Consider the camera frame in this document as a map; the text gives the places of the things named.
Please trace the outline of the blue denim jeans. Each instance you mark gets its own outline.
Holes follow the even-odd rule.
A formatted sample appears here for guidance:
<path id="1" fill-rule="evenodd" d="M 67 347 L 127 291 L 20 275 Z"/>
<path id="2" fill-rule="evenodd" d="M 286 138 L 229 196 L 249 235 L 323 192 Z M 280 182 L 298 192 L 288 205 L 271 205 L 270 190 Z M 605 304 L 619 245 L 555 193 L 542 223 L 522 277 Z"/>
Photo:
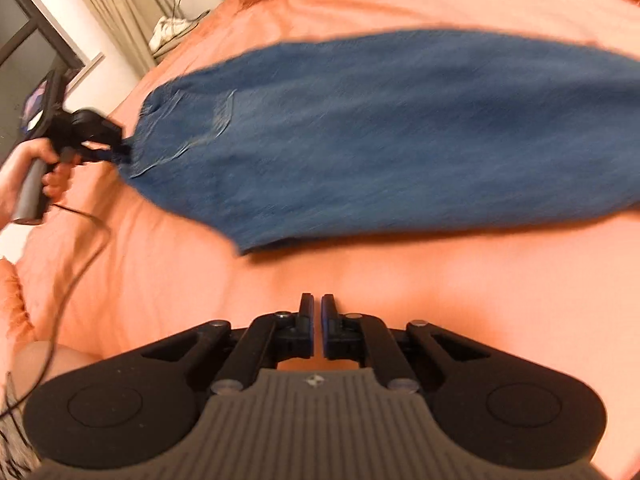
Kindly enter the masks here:
<path id="1" fill-rule="evenodd" d="M 241 252 L 586 221 L 639 203 L 639 64 L 472 30 L 286 42 L 144 101 L 120 175 Z"/>

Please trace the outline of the orange bed sheet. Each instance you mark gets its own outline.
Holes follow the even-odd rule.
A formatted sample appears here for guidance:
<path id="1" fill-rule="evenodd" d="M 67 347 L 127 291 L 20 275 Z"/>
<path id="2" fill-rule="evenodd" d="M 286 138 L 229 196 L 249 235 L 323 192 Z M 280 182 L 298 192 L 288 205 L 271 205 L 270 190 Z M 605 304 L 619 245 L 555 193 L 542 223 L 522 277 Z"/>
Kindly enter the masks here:
<path id="1" fill-rule="evenodd" d="M 283 41 L 392 29 L 486 29 L 636 58 L 639 0 L 226 0 L 114 111 L 125 128 L 176 77 Z M 378 236 L 239 256 L 220 234 L 158 209 L 107 165 L 77 169 L 65 210 L 1 265 L 1 363 L 46 338 L 114 354 L 211 318 L 236 325 L 332 294 L 390 326 L 427 321 L 553 366 L 602 396 L 608 428 L 594 461 L 639 467 L 639 216 L 462 236 Z"/>

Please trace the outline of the dark window frame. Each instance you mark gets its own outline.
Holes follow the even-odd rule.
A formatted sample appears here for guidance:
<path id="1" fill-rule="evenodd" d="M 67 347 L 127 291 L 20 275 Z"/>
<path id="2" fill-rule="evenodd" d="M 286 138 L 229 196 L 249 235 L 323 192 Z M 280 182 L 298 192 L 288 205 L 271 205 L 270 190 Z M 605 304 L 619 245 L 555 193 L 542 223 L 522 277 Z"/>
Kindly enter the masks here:
<path id="1" fill-rule="evenodd" d="M 20 140 L 18 126 L 30 92 L 52 70 L 73 79 L 84 60 L 34 0 L 1 0 L 1 157 Z"/>

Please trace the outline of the white power strip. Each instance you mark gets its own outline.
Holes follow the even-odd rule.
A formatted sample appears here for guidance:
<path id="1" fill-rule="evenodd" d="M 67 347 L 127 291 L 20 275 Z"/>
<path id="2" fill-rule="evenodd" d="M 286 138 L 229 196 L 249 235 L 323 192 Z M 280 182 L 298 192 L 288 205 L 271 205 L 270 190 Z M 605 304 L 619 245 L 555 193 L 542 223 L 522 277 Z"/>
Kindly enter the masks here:
<path id="1" fill-rule="evenodd" d="M 149 40 L 149 48 L 152 53 L 160 50 L 168 41 L 178 37 L 191 27 L 191 22 L 184 18 L 168 18 L 163 16 L 156 23 L 153 35 Z"/>

